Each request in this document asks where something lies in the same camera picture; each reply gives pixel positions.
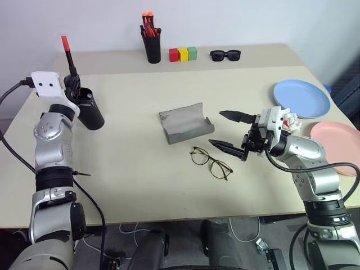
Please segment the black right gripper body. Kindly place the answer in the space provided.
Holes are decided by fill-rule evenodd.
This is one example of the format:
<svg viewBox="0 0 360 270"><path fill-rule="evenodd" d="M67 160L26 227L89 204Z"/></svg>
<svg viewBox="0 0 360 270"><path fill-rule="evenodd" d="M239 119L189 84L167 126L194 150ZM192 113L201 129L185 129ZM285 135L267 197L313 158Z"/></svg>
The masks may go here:
<svg viewBox="0 0 360 270"><path fill-rule="evenodd" d="M261 153L264 149L270 149L273 132L260 126L259 122L260 114L256 116L255 122L251 124L248 133L244 135L241 148L246 154L249 152Z"/></svg>

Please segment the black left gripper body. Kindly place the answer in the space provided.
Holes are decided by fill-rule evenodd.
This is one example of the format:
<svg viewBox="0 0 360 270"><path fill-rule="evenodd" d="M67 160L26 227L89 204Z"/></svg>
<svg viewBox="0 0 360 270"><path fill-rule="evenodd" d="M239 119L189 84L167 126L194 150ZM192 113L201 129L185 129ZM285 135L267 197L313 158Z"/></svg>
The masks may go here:
<svg viewBox="0 0 360 270"><path fill-rule="evenodd" d="M80 85L72 85L66 86L65 95L68 100L71 102L79 102L81 96L81 86Z"/></svg>

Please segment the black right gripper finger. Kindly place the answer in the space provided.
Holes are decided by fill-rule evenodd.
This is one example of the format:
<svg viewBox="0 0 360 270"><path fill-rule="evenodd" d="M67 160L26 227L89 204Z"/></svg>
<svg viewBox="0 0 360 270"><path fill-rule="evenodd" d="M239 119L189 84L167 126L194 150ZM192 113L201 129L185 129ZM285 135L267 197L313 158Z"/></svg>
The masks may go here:
<svg viewBox="0 0 360 270"><path fill-rule="evenodd" d="M235 156L239 158L241 161L246 161L248 157L248 150L242 150L240 148L236 148L233 144L220 141L220 140L214 140L209 139L208 140L214 147L221 150L222 152Z"/></svg>
<svg viewBox="0 0 360 270"><path fill-rule="evenodd" d="M257 116L256 115L249 115L240 111L220 111L219 114L228 120L234 122L242 122L242 123L254 123Z"/></svg>

